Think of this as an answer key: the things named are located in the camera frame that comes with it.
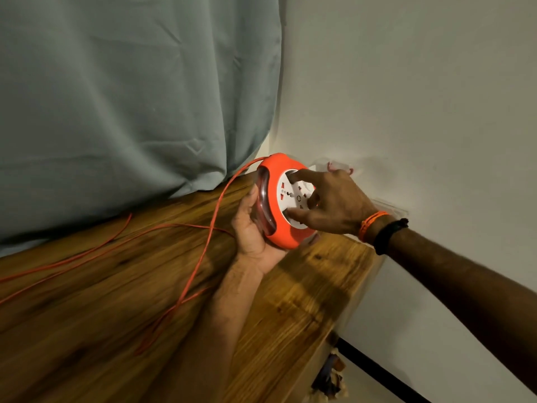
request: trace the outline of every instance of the wooden surface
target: wooden surface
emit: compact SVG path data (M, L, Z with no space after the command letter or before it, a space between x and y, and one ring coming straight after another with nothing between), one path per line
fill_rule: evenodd
M217 226L230 228L252 179L246 175L230 187ZM137 211L115 242L97 252L163 222L209 224L220 192L198 192ZM0 275L97 246L125 219L2 258ZM207 230L196 228L154 231L1 305L1 401L138 401L211 296L207 292L182 305L156 344L143 356L133 355L146 327L178 298L206 237ZM216 232L191 292L217 285L234 254L234 239ZM256 295L225 401L280 403L298 383L308 382L305 368L346 307L357 304L380 261L366 246L328 234L289 253ZM0 284L0 297L48 274Z

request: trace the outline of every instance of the black baseboard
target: black baseboard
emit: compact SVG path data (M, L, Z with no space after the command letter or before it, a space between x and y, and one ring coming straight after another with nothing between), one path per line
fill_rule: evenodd
M336 348L345 358L350 360L405 403L431 403L410 386L406 385L406 383L397 379L377 362L368 358L358 349L353 347L346 340L342 338L338 339Z

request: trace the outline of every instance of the hand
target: hand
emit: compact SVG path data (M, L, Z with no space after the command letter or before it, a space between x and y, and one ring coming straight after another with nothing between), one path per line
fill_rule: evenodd
M284 258L287 251L267 243L261 228L252 220L252 209L258 195L257 185L254 185L239 203L232 225L237 235L238 260L255 266L265 275Z
M289 176L292 184L298 181L315 186L308 198L309 210L289 208L287 215L311 229L357 235L362 221L377 212L371 200L343 170L299 170Z

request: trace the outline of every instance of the orange extension cord reel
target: orange extension cord reel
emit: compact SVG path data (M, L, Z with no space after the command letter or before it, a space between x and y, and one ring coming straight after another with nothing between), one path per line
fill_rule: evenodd
M294 184L288 175L307 168L282 153L267 157L257 169L257 215L268 240L283 249L294 249L315 234L305 224L284 215L287 208L308 209L307 200L315 187L304 181Z

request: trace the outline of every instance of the orange wristband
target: orange wristband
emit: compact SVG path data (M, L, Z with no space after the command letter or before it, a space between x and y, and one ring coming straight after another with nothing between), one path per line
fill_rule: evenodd
M360 225L360 230L358 232L358 238L360 241L364 241L364 236L366 235L367 230L369 227L373 224L374 221L376 221L381 216L390 215L388 212L385 212L384 210L380 210L370 217L368 217L365 221L363 221Z

